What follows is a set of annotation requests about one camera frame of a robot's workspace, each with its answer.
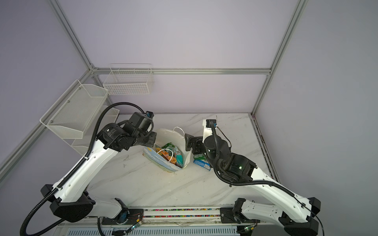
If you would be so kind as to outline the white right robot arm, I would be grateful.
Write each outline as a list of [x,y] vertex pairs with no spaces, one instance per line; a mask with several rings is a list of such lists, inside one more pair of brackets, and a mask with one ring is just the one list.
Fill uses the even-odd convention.
[[232,208],[221,210],[222,220],[232,223],[271,223],[280,226],[290,236],[316,236],[322,223],[317,214],[321,202],[305,198],[288,190],[270,178],[250,159],[233,153],[228,143],[218,135],[206,138],[185,135],[187,151],[202,154],[215,175],[230,187],[250,187],[270,201],[258,204],[238,198]]

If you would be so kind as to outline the orange Fox's candy bag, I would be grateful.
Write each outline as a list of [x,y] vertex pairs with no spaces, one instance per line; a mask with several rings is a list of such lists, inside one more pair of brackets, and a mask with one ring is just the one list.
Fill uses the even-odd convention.
[[176,165],[176,158],[175,158],[175,154],[174,154],[173,151],[171,151],[169,149],[162,149],[162,148],[158,147],[156,149],[156,152],[157,152],[157,154],[159,154],[161,157],[163,157],[169,163]]

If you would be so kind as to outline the white printed paper bag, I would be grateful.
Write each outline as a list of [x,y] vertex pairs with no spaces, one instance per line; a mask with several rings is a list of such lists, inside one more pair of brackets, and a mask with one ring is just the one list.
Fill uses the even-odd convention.
[[193,160],[193,154],[186,151],[184,130],[180,127],[173,130],[161,128],[156,134],[155,143],[143,150],[143,156],[169,173],[185,169]]

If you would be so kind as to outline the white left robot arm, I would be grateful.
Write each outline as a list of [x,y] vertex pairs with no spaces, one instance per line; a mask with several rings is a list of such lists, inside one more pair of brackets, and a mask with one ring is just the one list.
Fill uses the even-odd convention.
[[52,213],[62,220],[74,223],[86,217],[104,217],[124,224],[130,214],[120,200],[104,200],[91,197],[86,188],[104,165],[122,150],[133,146],[152,147],[156,133],[154,123],[133,122],[110,123],[95,134],[91,149],[59,181],[46,185],[41,192],[50,201]]

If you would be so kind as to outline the teal Fox's candy bag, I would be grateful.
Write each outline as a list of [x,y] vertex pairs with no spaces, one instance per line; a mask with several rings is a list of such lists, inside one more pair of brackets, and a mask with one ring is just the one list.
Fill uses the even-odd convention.
[[174,153],[175,153],[175,158],[176,158],[176,165],[180,168],[183,168],[184,159],[183,159],[181,151],[176,147]]
[[164,145],[162,147],[162,149],[169,149],[171,151],[175,151],[175,148],[176,148],[176,146],[173,143],[171,143],[171,142],[167,143],[166,145]]

